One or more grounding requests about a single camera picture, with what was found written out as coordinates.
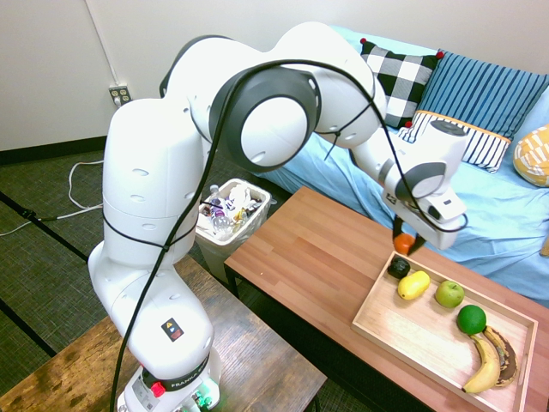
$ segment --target lime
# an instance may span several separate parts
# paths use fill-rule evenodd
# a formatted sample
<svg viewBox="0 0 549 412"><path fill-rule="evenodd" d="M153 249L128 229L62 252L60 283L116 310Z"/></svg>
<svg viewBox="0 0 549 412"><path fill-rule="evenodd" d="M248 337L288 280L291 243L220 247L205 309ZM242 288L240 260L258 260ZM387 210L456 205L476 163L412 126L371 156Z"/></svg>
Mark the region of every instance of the lime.
<svg viewBox="0 0 549 412"><path fill-rule="evenodd" d="M486 327L486 313L476 305L466 305L457 314L457 325L468 335L480 333Z"/></svg>

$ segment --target white trash bin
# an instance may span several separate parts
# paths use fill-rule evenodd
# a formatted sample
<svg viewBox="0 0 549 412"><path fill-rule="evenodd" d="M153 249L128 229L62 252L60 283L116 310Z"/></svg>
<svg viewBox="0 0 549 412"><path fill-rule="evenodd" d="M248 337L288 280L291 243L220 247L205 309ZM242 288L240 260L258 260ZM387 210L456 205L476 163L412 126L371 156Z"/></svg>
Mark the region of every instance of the white trash bin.
<svg viewBox="0 0 549 412"><path fill-rule="evenodd" d="M228 239L224 240L218 240L212 234L196 227L196 243L200 247L210 272L225 283L227 283L227 279L223 263L267 220L268 208L271 201L271 194L269 192L242 179L227 181L220 187L220 196L224 198L228 197L231 189L236 185L245 185L250 189L252 198L262 201L250 219L236 233L231 234ZM205 207L206 205L204 204L200 205L199 210L201 213Z"/></svg>

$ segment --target yellow pillow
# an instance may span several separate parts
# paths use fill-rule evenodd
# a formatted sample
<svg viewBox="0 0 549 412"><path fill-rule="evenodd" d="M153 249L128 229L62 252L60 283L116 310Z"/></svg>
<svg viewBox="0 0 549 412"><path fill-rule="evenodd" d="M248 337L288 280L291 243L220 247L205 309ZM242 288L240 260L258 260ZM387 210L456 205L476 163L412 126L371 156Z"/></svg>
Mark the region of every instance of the yellow pillow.
<svg viewBox="0 0 549 412"><path fill-rule="evenodd" d="M549 187L549 124L522 138L515 147L513 164L528 182Z"/></svg>

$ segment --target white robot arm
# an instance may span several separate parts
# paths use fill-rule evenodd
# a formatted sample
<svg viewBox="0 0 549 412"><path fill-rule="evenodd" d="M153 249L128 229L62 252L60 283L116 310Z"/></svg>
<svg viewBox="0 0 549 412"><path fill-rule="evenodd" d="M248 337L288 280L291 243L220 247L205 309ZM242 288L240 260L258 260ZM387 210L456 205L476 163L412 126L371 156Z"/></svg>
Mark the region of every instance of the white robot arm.
<svg viewBox="0 0 549 412"><path fill-rule="evenodd" d="M449 179L465 137L434 124L425 144L394 140L397 161L380 129L381 85L329 27L299 25L265 53L222 37L194 40L161 89L162 99L130 102L112 118L105 240L89 258L94 290L142 364L118 410L191 412L219 400L214 329L173 268L194 243L201 184L218 144L261 172L291 160L316 131L350 149L422 237L441 248L453 243L465 207Z"/></svg>

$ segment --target green apple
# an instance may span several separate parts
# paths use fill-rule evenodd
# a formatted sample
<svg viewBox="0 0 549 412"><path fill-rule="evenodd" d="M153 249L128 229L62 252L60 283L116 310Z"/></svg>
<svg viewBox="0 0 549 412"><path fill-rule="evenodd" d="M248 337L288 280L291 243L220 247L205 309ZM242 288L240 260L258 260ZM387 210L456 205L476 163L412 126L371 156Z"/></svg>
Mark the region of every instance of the green apple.
<svg viewBox="0 0 549 412"><path fill-rule="evenodd" d="M462 286L454 281L442 282L435 293L435 299L444 307L456 307L463 302L464 297Z"/></svg>

